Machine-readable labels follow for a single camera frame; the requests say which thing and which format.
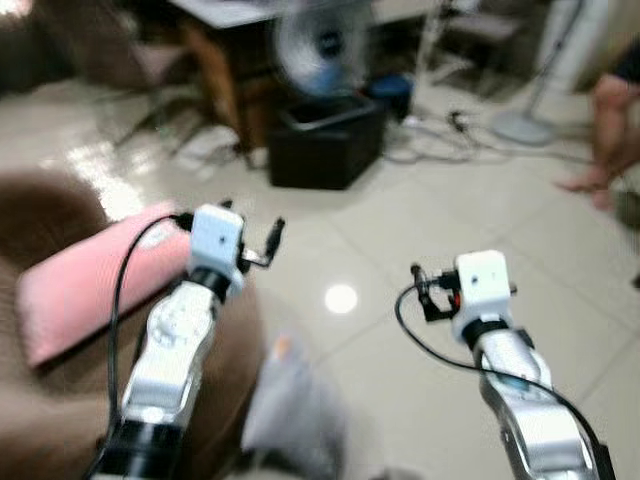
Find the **robotic arm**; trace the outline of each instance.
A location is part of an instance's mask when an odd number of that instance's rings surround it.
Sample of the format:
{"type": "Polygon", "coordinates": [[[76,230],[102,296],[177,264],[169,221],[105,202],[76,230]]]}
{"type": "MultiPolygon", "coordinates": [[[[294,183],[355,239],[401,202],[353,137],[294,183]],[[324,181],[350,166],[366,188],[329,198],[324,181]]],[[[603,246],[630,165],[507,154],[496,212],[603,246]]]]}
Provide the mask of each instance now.
{"type": "MultiPolygon", "coordinates": [[[[584,425],[577,423],[574,412],[559,402],[559,395],[551,394],[548,365],[526,332],[514,328],[509,305],[516,290],[509,283],[504,255],[496,251],[462,255],[454,270],[432,278],[418,265],[412,273],[411,290],[418,291],[426,321],[452,320],[454,337],[473,353],[476,367],[466,368],[483,372],[482,396],[498,419],[515,478],[613,480],[608,450],[583,435],[584,425]],[[449,309],[440,309],[432,300],[433,288],[449,292],[449,309]]],[[[401,315],[398,320],[407,331],[401,315]]]]}
{"type": "Polygon", "coordinates": [[[251,265],[271,265],[283,229],[279,219],[259,255],[244,246],[240,215],[212,205],[196,211],[188,277],[149,316],[147,344],[126,388],[121,420],[89,478],[174,478],[220,307],[240,294],[251,265]]]}

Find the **white tile floor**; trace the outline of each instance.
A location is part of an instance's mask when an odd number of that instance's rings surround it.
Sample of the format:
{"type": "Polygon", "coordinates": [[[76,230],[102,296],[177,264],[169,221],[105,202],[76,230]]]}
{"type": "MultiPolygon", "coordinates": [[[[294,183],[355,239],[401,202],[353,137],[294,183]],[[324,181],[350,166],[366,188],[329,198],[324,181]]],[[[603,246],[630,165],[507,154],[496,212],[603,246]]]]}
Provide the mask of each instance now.
{"type": "MultiPolygon", "coordinates": [[[[392,316],[413,261],[438,269],[485,248],[506,253],[520,287],[515,319],[550,363],[555,384],[610,443],[618,478],[640,478],[640,292],[630,286],[640,260],[612,218],[551,185],[575,166],[552,158],[381,162],[346,192],[273,189],[264,172],[248,172],[239,161],[206,176],[185,170],[165,158],[154,136],[114,154],[80,91],[66,82],[0,101],[0,166],[72,169],[96,185],[114,218],[165,198],[195,207],[230,196],[257,241],[276,216],[286,217],[276,263],[256,273],[264,317],[272,336],[298,332],[318,371],[335,379],[357,412],[363,443],[350,478],[364,480],[363,471],[381,464],[414,467],[426,479],[511,478],[477,379],[422,356],[392,316]],[[357,294],[346,314],[325,306],[336,285],[357,294]]],[[[472,109],[480,121],[498,108],[444,89],[424,89],[420,99],[441,113],[472,109]]],[[[589,120],[581,97],[548,98],[543,112],[564,126],[589,120]]],[[[554,149],[588,155],[580,141],[554,149]]],[[[422,331],[437,347],[468,357],[445,326],[422,331]]]]}

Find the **chair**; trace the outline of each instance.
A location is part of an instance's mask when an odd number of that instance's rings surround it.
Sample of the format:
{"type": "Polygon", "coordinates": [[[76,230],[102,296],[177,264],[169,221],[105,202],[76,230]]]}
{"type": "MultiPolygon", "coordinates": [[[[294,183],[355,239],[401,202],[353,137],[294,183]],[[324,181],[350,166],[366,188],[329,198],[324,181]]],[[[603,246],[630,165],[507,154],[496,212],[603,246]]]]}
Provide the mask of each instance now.
{"type": "Polygon", "coordinates": [[[481,0],[475,11],[462,12],[447,21],[443,37],[445,40],[455,39],[463,45],[465,53],[474,45],[491,51],[476,86],[479,94],[485,91],[489,75],[501,66],[512,41],[525,27],[535,3],[536,0],[481,0]]]}
{"type": "MultiPolygon", "coordinates": [[[[96,193],[71,175],[40,169],[0,175],[0,478],[80,479],[105,434],[105,331],[48,365],[31,369],[23,354],[15,300],[22,272],[107,226],[96,193]]],[[[158,299],[122,319],[120,398],[138,332],[158,299]]],[[[176,472],[183,480],[219,479],[239,454],[264,355],[251,281],[221,310],[216,329],[176,472]]]]}
{"type": "MultiPolygon", "coordinates": [[[[186,49],[135,41],[111,0],[41,0],[34,13],[87,81],[125,90],[94,100],[98,106],[146,91],[149,117],[157,130],[166,131],[161,89],[187,80],[191,59],[186,49]]],[[[130,139],[145,123],[146,119],[115,141],[116,146],[130,139]]]]}

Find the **white table top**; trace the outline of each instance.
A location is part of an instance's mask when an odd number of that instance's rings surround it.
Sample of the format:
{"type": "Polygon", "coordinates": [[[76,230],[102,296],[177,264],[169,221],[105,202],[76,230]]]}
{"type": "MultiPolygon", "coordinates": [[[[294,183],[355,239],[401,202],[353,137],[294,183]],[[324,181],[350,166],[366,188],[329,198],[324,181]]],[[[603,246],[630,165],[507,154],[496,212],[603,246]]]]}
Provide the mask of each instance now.
{"type": "MultiPolygon", "coordinates": [[[[175,6],[190,13],[207,25],[217,29],[233,28],[269,20],[277,15],[271,5],[278,1],[259,2],[232,0],[169,0],[175,6]]],[[[376,0],[378,23],[388,23],[403,18],[419,16],[427,12],[436,0],[376,0]]]]}

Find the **electric fan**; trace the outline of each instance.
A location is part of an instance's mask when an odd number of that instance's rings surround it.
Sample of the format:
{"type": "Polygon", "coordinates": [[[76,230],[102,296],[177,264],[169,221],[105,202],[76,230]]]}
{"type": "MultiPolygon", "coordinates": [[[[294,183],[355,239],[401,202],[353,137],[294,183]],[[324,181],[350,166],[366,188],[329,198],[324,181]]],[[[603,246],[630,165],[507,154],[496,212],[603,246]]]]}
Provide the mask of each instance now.
{"type": "Polygon", "coordinates": [[[384,111],[358,94],[372,25],[372,0],[283,1],[274,58],[299,100],[269,135],[273,185],[344,189],[380,155],[384,111]]]}

